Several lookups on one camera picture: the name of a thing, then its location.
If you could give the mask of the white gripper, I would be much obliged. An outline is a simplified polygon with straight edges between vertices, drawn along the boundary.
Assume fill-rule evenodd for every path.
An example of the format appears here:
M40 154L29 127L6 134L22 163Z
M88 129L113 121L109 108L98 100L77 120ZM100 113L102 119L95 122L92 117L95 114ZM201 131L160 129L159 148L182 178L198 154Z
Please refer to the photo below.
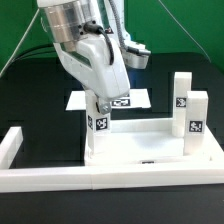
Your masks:
M102 115L112 111L111 103L105 100L123 97L130 90L126 67L118 44L114 39L111 39L111 43L114 51L112 65L109 64L110 56L102 36L88 35L87 38L75 43L76 52L87 58L90 65L83 64L74 55L64 51L60 44L54 44L64 69L98 96L96 107Z

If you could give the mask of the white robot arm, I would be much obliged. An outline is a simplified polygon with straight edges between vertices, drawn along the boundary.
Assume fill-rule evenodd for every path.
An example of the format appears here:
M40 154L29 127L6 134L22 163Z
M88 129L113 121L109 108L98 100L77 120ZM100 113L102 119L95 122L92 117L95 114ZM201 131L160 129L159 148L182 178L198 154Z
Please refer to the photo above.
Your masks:
M130 90L117 42L105 33L96 0L37 0L64 69L97 98L101 114Z

